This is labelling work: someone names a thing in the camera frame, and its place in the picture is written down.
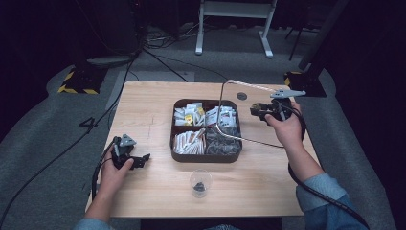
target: small parts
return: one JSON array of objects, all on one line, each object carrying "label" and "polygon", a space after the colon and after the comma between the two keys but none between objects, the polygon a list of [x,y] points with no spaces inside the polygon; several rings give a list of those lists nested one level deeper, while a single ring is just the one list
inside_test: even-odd
[{"label": "small parts", "polygon": [[266,122],[265,115],[270,114],[279,121],[284,121],[292,115],[292,103],[288,98],[273,99],[272,103],[253,103],[250,108],[251,115],[259,117]]},{"label": "small parts", "polygon": [[210,127],[219,121],[219,126],[221,127],[236,127],[236,110],[230,106],[221,106],[220,114],[218,117],[218,106],[211,109],[206,113],[206,126]]},{"label": "small parts", "polygon": [[[221,106],[219,122],[222,127],[235,127],[236,111],[230,106]],[[176,126],[210,127],[217,123],[218,106],[205,111],[202,103],[187,104],[183,108],[175,108],[173,117]]]},{"label": "small parts", "polygon": [[[236,126],[224,126],[221,131],[227,135],[241,136]],[[208,155],[233,155],[242,149],[240,141],[223,136],[217,128],[210,128],[206,131],[206,142],[206,154]]]},{"label": "small parts", "polygon": [[175,108],[173,116],[176,126],[202,127],[205,125],[205,111],[202,103],[192,103],[183,108]]},{"label": "small parts", "polygon": [[137,144],[128,135],[124,134],[122,138],[114,137],[113,139],[113,150],[111,152],[112,160],[114,166],[120,169],[126,160],[132,158],[134,163],[132,164],[131,170],[135,168],[142,168],[146,161],[149,160],[150,154],[144,155],[143,157],[131,156],[130,153],[134,149],[134,145]]},{"label": "small parts", "polygon": [[204,154],[206,128],[198,131],[186,131],[179,133],[173,138],[173,151],[178,154]]}]

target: handheld controller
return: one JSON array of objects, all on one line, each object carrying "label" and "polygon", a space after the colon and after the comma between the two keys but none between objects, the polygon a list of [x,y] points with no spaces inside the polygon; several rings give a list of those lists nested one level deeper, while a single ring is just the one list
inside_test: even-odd
[{"label": "handheld controller", "polygon": [[143,157],[131,156],[130,153],[134,149],[134,145],[137,143],[132,140],[128,135],[124,134],[122,138],[114,137],[113,139],[113,150],[111,151],[111,156],[113,164],[117,169],[120,169],[125,161],[132,158],[134,163],[131,166],[131,170],[135,168],[142,168],[146,161],[149,160],[150,154],[144,155]]},{"label": "handheld controller", "polygon": [[251,115],[266,122],[265,115],[270,114],[279,121],[284,121],[292,115],[292,102],[289,98],[277,98],[272,103],[253,103],[250,107]]}]

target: person's left hand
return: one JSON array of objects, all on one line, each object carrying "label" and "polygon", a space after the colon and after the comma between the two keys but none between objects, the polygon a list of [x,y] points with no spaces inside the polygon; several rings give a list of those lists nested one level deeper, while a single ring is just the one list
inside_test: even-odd
[{"label": "person's left hand", "polygon": [[113,147],[108,150],[104,157],[105,162],[101,168],[101,186],[98,190],[98,195],[104,194],[110,197],[114,196],[123,186],[125,176],[134,162],[134,159],[130,158],[118,170],[111,159],[111,150]]}]

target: small black object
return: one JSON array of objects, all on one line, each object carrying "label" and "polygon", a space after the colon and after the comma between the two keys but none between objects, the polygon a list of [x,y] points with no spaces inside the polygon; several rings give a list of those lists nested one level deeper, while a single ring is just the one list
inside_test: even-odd
[{"label": "small black object", "polygon": [[120,137],[114,137],[114,144],[113,144],[113,150],[111,151],[111,156],[113,160],[113,164],[117,169],[120,169],[125,161],[128,159],[132,158],[134,159],[134,163],[131,166],[131,170],[134,170],[135,168],[143,168],[144,164],[146,161],[149,160],[150,154],[144,155],[143,157],[137,157],[137,156],[131,156],[130,153],[134,149],[133,145],[130,146],[120,146],[120,143],[122,141],[122,138]]},{"label": "small black object", "polygon": [[239,92],[239,93],[237,93],[237,98],[242,100],[242,101],[245,101],[245,100],[247,100],[248,96],[247,96],[246,93]]},{"label": "small black object", "polygon": [[204,192],[206,190],[206,188],[204,187],[203,182],[198,182],[196,185],[194,185],[193,188],[198,192]]},{"label": "small black object", "polygon": [[270,114],[279,121],[284,121],[292,115],[292,103],[290,99],[273,99],[272,103],[253,103],[250,108],[251,115],[259,117],[266,122],[265,115]]}]

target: dark background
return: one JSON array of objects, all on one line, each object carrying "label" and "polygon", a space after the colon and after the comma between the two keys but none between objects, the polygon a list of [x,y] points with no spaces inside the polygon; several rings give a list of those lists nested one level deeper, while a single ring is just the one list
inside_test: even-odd
[{"label": "dark background", "polygon": [[[50,11],[53,6],[50,2],[5,0],[0,3],[0,140],[27,111],[47,97],[48,80],[77,61],[71,58],[66,40],[61,39],[66,31],[53,19],[55,12]],[[193,16],[197,15],[198,1],[160,2],[161,5],[152,4],[154,7],[139,12],[138,16],[145,15],[134,23],[145,20],[160,25],[160,19],[172,18],[174,28],[171,23],[167,26],[176,34],[177,26],[196,20]],[[283,3],[286,4],[286,0],[280,0],[279,4]],[[114,47],[117,43],[111,35],[128,37],[128,40],[134,36],[136,25],[129,22],[130,13],[125,8],[116,10],[124,11],[119,15],[125,15],[123,20],[127,23],[116,28],[114,23],[103,23],[103,20],[111,22],[111,18],[117,17],[110,15],[102,19],[98,15],[103,12],[101,6],[112,9],[108,1],[95,5],[91,0],[84,0],[80,4],[109,45]],[[75,28],[72,40],[77,39],[77,48],[85,57],[112,55],[95,37],[74,1],[60,1],[56,7],[66,9]],[[401,193],[406,186],[406,150],[402,145],[406,136],[405,10],[404,2],[394,0],[349,1],[313,60],[332,75],[337,100],[387,191],[398,229],[406,229],[402,219],[406,216],[403,208],[406,198]],[[275,20],[283,25],[279,13],[276,12]],[[130,49],[125,44],[119,48]]]}]

